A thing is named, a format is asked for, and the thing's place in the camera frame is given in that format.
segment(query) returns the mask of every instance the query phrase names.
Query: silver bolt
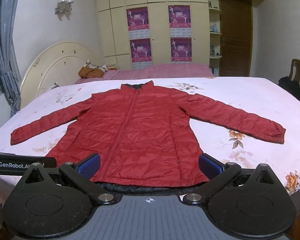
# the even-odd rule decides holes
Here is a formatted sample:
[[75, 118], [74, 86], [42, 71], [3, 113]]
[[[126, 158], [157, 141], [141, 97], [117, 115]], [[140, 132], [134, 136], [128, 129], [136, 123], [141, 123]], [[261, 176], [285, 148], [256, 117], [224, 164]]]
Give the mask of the silver bolt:
[[191, 201], [191, 202], [197, 202], [199, 201], [202, 197], [201, 195], [199, 194], [196, 194], [196, 193], [191, 193], [191, 194], [188, 194], [186, 196], [187, 200]]
[[99, 199], [103, 202], [109, 202], [111, 200], [113, 200], [114, 196], [112, 194], [109, 193], [104, 193], [99, 195]]

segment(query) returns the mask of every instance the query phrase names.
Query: floral bedsheet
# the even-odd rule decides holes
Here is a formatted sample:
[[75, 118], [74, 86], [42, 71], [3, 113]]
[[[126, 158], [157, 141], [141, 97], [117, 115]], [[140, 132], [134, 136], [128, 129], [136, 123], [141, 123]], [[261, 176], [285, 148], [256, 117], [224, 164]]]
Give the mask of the floral bedsheet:
[[[58, 109], [85, 100], [92, 93], [140, 84], [144, 80], [110, 80], [57, 87], [36, 98], [0, 128], [0, 152], [44, 156], [66, 133], [68, 124], [37, 135], [21, 144], [10, 145], [10, 133]], [[300, 102], [274, 83], [261, 78], [169, 78], [154, 79], [154, 85], [202, 94], [247, 112], [274, 120], [287, 129], [283, 145], [268, 143], [211, 123], [190, 120], [201, 149], [223, 163], [235, 162], [243, 168], [267, 163], [287, 192], [300, 189]], [[17, 176], [0, 176], [0, 201], [18, 182]]]

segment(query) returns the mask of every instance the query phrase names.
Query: curtain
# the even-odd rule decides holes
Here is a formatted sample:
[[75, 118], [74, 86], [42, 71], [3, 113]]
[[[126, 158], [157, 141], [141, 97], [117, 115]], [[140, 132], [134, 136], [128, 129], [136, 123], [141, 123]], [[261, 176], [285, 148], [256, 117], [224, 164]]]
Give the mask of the curtain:
[[11, 106], [11, 116], [20, 107], [20, 89], [10, 67], [12, 31], [18, 0], [0, 0], [0, 71], [4, 93]]

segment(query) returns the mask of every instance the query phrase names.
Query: black bag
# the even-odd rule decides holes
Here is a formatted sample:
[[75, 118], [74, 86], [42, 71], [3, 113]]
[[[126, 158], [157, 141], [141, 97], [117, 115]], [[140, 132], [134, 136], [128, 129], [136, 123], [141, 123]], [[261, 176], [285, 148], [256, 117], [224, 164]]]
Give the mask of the black bag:
[[300, 84], [298, 81], [291, 81], [289, 77], [283, 77], [279, 79], [279, 87], [283, 88], [300, 101]]

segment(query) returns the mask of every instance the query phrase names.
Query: wooden chair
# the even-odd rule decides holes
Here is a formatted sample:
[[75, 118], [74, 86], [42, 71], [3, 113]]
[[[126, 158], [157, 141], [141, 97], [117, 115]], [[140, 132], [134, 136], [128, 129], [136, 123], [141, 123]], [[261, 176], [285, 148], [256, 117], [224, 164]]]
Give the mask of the wooden chair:
[[[296, 73], [294, 75], [294, 78], [292, 79], [293, 66], [296, 67]], [[300, 84], [300, 60], [299, 59], [294, 58], [292, 60], [289, 78], [290, 78], [290, 80], [297, 80], [299, 82], [299, 84]]]

